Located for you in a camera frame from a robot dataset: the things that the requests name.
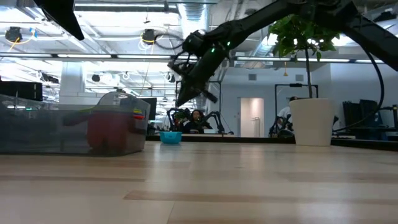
woman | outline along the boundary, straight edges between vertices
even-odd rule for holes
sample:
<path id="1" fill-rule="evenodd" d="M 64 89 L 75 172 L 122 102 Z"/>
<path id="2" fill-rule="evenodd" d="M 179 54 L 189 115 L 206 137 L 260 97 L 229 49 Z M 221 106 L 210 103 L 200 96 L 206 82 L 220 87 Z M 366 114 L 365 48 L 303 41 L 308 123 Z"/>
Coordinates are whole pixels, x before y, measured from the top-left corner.
<path id="1" fill-rule="evenodd" d="M 212 129 L 206 121 L 201 124 L 204 117 L 201 111 L 194 110 L 191 114 L 190 122 L 184 126 L 184 133 L 203 134 L 205 132 L 204 129 Z"/>

blue bowl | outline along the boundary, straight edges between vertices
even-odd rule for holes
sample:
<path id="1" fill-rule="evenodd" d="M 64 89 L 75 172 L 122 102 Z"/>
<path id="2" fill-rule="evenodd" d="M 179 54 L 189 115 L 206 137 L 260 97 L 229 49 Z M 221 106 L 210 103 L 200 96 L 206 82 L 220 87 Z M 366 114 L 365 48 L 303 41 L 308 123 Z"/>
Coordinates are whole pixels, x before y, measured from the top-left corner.
<path id="1" fill-rule="evenodd" d="M 181 132 L 168 132 L 168 131 L 160 132 L 160 140 L 164 144 L 179 144 L 181 138 L 182 138 Z"/>

wooden floor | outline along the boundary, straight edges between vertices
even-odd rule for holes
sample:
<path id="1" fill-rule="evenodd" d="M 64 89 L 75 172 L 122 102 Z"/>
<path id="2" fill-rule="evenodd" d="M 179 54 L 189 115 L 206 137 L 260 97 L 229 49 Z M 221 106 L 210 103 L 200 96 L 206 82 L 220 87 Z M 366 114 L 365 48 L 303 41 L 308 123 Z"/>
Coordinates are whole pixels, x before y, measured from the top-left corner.
<path id="1" fill-rule="evenodd" d="M 397 224 L 398 153 L 148 142 L 124 157 L 0 156 L 2 224 Z"/>

doorway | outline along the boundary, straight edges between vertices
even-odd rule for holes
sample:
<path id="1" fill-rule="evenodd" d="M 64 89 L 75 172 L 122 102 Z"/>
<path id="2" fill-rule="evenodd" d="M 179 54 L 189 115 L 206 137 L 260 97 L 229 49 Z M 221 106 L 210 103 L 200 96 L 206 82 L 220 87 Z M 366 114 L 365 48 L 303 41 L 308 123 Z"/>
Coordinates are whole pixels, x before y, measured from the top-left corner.
<path id="1" fill-rule="evenodd" d="M 264 137 L 264 99 L 238 98 L 239 136 L 243 138 Z"/>

white planter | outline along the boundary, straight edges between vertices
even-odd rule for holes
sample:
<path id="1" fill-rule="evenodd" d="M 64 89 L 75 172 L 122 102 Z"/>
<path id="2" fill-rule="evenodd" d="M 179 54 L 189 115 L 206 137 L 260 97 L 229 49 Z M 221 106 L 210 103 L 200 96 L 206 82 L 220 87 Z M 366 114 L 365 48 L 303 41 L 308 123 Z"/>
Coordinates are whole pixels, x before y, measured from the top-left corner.
<path id="1" fill-rule="evenodd" d="M 335 117 L 334 103 L 329 99 L 303 99 L 290 102 L 296 144 L 330 146 Z"/>

